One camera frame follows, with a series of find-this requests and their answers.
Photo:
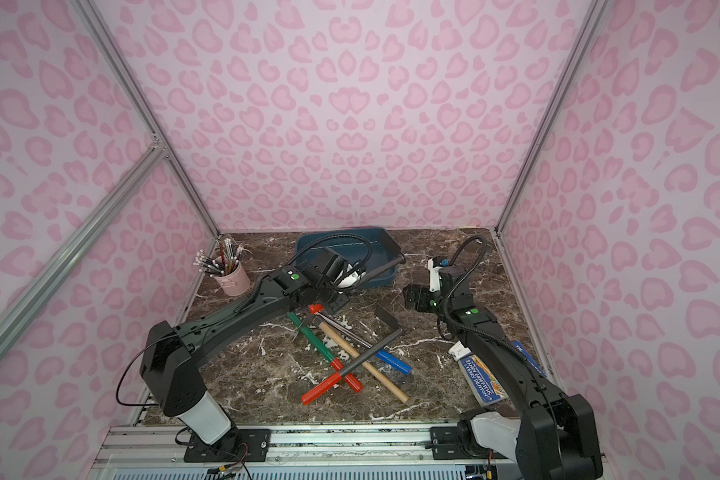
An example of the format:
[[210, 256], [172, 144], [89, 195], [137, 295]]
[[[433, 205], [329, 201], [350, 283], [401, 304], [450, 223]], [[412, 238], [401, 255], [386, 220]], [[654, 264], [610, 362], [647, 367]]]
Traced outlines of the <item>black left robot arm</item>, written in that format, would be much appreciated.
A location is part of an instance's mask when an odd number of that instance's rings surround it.
[[320, 301], [343, 303], [343, 291], [364, 271], [361, 261], [352, 263], [328, 248], [312, 261], [291, 261], [263, 275], [246, 297], [199, 321], [153, 326], [139, 374], [162, 413], [179, 419], [200, 442], [237, 444], [236, 425], [209, 393], [200, 368], [263, 322]]

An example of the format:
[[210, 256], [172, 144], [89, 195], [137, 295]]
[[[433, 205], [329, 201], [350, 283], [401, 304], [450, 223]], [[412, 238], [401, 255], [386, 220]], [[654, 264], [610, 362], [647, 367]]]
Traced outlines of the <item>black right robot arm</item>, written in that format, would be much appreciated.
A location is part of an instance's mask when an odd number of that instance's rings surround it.
[[497, 317], [478, 304], [469, 270], [444, 257], [429, 260], [429, 282], [404, 288], [409, 310], [434, 314], [493, 374], [518, 414], [486, 408], [464, 412], [455, 446], [484, 458], [496, 452], [517, 464], [523, 479], [598, 479], [603, 474], [595, 415], [581, 395], [569, 396], [513, 346]]

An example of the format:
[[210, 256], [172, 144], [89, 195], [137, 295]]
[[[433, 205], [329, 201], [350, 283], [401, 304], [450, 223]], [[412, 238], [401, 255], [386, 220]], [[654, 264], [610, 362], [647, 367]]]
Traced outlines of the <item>teal plastic storage box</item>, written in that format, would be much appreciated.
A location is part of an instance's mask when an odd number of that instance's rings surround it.
[[303, 235], [294, 256], [302, 271], [328, 268], [329, 281], [344, 290], [388, 286], [405, 262], [401, 247], [381, 227]]

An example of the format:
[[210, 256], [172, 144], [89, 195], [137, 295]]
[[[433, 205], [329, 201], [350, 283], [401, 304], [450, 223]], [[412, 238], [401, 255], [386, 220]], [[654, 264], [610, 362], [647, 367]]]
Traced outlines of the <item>pink pen cup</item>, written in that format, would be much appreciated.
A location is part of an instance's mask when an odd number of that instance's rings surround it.
[[223, 293], [229, 297], [239, 297], [246, 293], [251, 286], [251, 280], [248, 273], [241, 263], [239, 263], [228, 275], [215, 276], [214, 279]]

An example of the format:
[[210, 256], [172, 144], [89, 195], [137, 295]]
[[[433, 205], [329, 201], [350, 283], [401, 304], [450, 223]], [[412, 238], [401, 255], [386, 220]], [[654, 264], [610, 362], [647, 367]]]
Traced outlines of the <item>pens bundle in cup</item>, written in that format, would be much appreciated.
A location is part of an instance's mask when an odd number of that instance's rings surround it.
[[244, 251], [244, 246], [231, 237], [220, 236], [216, 239], [216, 250], [210, 253], [199, 250], [193, 265], [208, 277], [224, 277], [242, 267], [241, 257]]

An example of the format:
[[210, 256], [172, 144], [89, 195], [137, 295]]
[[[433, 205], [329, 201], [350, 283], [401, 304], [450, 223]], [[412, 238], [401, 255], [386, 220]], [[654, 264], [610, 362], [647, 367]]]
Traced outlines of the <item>blue printed booklet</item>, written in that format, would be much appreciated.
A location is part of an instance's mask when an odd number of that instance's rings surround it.
[[480, 406], [488, 407], [509, 398], [486, 364], [461, 342], [452, 345], [448, 354], [457, 362]]

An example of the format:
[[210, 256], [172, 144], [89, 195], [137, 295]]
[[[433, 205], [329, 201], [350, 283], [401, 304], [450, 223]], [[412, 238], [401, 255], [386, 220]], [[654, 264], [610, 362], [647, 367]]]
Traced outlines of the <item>wooden handled tool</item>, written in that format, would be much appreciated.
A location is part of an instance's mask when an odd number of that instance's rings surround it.
[[[360, 353], [352, 347], [333, 327], [329, 326], [325, 321], [322, 321], [318, 328], [323, 333], [332, 339], [342, 350], [344, 350], [353, 359], [360, 356]], [[402, 403], [407, 403], [409, 397], [397, 387], [385, 374], [379, 371], [369, 361], [365, 361], [362, 364], [363, 368], [370, 373], [378, 382], [380, 382], [390, 393], [392, 393]]]

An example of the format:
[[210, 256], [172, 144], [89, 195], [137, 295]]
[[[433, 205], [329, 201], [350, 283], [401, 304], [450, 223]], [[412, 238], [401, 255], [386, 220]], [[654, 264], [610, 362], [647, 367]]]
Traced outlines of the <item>green handled garden tool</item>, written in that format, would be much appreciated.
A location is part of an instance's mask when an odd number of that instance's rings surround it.
[[[295, 313], [288, 312], [286, 316], [294, 324], [298, 332], [301, 333], [309, 341], [309, 343], [316, 348], [316, 350], [335, 371], [340, 371], [344, 367], [341, 361], [338, 360], [331, 350], [326, 347], [308, 327], [305, 326], [304, 322]], [[360, 392], [363, 389], [362, 383], [353, 374], [348, 374], [343, 378], [343, 380], [355, 392]]]

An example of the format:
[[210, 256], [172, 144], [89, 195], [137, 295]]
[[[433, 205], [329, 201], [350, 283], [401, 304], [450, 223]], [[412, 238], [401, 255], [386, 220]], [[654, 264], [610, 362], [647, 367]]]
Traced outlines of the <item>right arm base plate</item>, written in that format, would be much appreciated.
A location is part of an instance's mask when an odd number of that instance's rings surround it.
[[429, 442], [425, 445], [435, 460], [488, 460], [516, 459], [517, 442], [506, 436], [489, 438], [483, 446], [471, 431], [462, 424], [434, 426], [429, 429]]

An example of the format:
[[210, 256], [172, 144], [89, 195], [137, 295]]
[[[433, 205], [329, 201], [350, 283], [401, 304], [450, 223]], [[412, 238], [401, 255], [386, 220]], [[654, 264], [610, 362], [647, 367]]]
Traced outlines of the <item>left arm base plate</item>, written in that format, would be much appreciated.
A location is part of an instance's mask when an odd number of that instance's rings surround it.
[[185, 463], [235, 463], [264, 462], [266, 460], [272, 431], [270, 429], [234, 427], [214, 444], [204, 443], [191, 432], [185, 444]]

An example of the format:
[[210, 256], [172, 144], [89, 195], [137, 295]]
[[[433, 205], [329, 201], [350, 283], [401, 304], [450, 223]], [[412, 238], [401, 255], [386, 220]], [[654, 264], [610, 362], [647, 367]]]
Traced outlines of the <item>aluminium front rail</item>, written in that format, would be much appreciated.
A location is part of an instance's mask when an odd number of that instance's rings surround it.
[[509, 459], [435, 460], [429, 429], [454, 423], [262, 424], [264, 462], [185, 463], [189, 432], [178, 426], [112, 429], [90, 479], [521, 479]]

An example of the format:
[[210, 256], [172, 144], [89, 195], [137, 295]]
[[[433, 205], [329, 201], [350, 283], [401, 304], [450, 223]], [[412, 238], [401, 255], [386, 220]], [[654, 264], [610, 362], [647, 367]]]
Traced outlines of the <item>left aluminium frame strut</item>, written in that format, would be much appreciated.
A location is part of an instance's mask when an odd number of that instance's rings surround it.
[[154, 142], [139, 159], [137, 165], [92, 210], [73, 235], [44, 264], [39, 274], [1, 313], [0, 362], [164, 159], [164, 144], [160, 141]]

